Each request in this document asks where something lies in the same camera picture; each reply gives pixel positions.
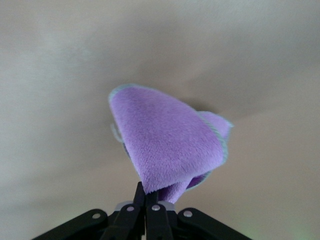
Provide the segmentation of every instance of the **purple microfiber cloth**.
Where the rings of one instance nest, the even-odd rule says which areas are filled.
[[[227,159],[232,124],[219,115],[137,84],[115,88],[109,104],[146,194],[175,203]]]

